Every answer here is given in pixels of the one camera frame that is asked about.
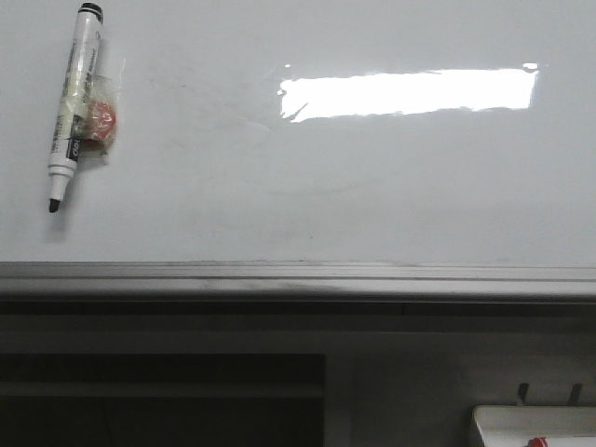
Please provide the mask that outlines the left metal hook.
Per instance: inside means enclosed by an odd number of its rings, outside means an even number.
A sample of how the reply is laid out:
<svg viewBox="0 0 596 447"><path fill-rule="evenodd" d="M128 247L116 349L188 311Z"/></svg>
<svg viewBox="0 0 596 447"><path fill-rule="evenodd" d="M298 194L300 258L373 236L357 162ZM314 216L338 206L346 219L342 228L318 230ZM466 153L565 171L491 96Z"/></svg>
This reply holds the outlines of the left metal hook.
<svg viewBox="0 0 596 447"><path fill-rule="evenodd" d="M527 395L530 385L528 383L520 383L516 392L516 404L518 406L524 406L526 404Z"/></svg>

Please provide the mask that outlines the white black whiteboard marker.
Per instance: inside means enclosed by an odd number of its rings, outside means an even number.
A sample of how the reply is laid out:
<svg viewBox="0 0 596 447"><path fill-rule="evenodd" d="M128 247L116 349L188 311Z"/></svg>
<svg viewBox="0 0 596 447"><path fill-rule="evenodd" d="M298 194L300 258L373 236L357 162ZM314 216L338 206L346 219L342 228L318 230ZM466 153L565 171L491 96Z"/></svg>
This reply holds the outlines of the white black whiteboard marker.
<svg viewBox="0 0 596 447"><path fill-rule="evenodd" d="M96 74L102 30L102 8L92 2L81 4L47 164L50 213L59 210L79 160L106 156L115 139L115 90L108 78Z"/></svg>

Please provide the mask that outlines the white plastic tray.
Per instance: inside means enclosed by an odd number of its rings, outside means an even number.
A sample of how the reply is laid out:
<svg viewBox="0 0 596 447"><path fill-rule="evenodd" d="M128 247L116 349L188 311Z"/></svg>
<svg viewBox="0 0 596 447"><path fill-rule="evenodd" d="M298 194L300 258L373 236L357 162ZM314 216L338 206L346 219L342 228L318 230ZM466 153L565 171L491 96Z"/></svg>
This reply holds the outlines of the white plastic tray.
<svg viewBox="0 0 596 447"><path fill-rule="evenodd" d="M595 409L571 406L478 406L472 412L471 446L593 446Z"/></svg>

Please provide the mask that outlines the white whiteboard with aluminium frame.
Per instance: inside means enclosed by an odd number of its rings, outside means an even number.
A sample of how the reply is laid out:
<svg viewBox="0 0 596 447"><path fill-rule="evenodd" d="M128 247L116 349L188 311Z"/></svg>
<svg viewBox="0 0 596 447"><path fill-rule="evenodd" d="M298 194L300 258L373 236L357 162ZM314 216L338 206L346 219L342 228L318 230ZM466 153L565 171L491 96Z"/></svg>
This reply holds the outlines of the white whiteboard with aluminium frame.
<svg viewBox="0 0 596 447"><path fill-rule="evenodd" d="M49 212L76 1L1 5L1 294L595 300L591 1L105 1L114 146Z"/></svg>

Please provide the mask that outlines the red marker cap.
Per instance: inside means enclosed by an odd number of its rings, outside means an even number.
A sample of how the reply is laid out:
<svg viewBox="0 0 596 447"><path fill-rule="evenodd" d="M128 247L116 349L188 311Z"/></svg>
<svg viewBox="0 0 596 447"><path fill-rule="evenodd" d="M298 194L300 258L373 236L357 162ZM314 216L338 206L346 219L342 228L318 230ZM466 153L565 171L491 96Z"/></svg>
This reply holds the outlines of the red marker cap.
<svg viewBox="0 0 596 447"><path fill-rule="evenodd" d="M533 438L528 441L528 447L549 447L546 438Z"/></svg>

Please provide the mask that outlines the right metal hook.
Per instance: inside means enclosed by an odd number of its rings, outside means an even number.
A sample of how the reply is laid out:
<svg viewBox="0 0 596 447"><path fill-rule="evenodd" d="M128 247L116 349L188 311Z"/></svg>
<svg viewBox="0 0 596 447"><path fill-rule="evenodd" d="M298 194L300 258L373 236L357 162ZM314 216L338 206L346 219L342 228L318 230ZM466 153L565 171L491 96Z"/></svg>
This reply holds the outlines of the right metal hook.
<svg viewBox="0 0 596 447"><path fill-rule="evenodd" d="M581 400L581 393L582 393L583 385L581 383L575 383L572 385L569 399L568 399L568 406L578 406Z"/></svg>

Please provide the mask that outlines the metal hook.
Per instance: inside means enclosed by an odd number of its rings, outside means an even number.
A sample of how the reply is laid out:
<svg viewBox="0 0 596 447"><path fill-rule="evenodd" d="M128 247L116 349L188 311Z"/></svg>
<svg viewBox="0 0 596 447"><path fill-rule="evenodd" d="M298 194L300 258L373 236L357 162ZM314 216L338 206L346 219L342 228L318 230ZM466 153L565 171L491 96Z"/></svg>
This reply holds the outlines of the metal hook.
<svg viewBox="0 0 596 447"><path fill-rule="evenodd" d="M516 392L516 404L518 406L524 406L526 404L527 395L530 385L528 383L520 383Z"/></svg>
<svg viewBox="0 0 596 447"><path fill-rule="evenodd" d="M568 406L578 406L581 400L581 393L582 393L583 385L581 383L575 383L572 385L569 399L568 399Z"/></svg>

